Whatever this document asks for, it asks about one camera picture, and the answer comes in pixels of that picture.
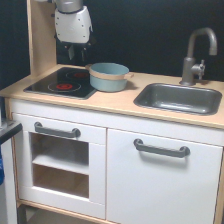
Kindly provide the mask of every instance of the cabinet door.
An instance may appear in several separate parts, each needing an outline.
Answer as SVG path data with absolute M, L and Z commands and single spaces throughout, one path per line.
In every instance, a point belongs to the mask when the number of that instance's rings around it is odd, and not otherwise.
M 15 136 L 19 198 L 105 219 L 106 129 L 13 117 L 23 125 Z
M 135 139 L 165 150 L 186 146 L 190 155 L 177 158 L 138 151 L 133 144 Z M 107 156 L 109 221 L 122 224 L 213 223 L 221 147 L 109 130 Z

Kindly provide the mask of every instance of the oven door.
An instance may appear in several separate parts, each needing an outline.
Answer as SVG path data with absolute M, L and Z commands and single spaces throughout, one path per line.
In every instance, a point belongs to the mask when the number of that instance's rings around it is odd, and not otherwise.
M 13 114 L 19 198 L 105 219 L 106 129 Z

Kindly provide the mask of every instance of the white cabinet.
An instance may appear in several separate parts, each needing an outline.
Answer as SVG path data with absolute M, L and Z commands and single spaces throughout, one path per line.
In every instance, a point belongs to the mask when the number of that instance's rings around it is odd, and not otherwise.
M 186 146 L 190 155 L 138 151 L 135 139 L 159 150 Z M 109 129 L 107 219 L 122 224 L 213 224 L 221 158 L 222 147 Z
M 23 125 L 15 136 L 19 198 L 105 219 L 106 129 L 21 114 L 13 119 Z
M 99 223 L 214 224 L 223 130 L 23 100 L 11 112 L 21 200 Z

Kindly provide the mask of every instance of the floor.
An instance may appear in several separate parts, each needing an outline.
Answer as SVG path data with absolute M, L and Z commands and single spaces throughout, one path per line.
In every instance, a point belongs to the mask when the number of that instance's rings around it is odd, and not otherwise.
M 54 212 L 37 210 L 35 208 L 27 209 L 28 224 L 95 224 L 85 220 L 57 214 Z

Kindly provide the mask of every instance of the cabinet handle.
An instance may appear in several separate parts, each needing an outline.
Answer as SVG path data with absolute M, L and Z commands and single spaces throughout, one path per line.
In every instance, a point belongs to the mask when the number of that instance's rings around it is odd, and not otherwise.
M 53 135 L 58 137 L 64 137 L 64 138 L 78 138 L 81 135 L 81 132 L 79 129 L 74 128 L 71 132 L 67 131 L 61 131 L 57 129 L 50 129 L 45 128 L 42 126 L 40 122 L 36 122 L 34 124 L 35 131 L 41 134 L 47 134 L 47 135 Z
M 134 145 L 138 151 L 154 153 L 158 155 L 171 156 L 177 158 L 184 158 L 190 155 L 190 149 L 186 146 L 182 146 L 179 150 L 167 150 L 164 148 L 156 148 L 149 145 L 144 145 L 141 139 L 135 139 Z

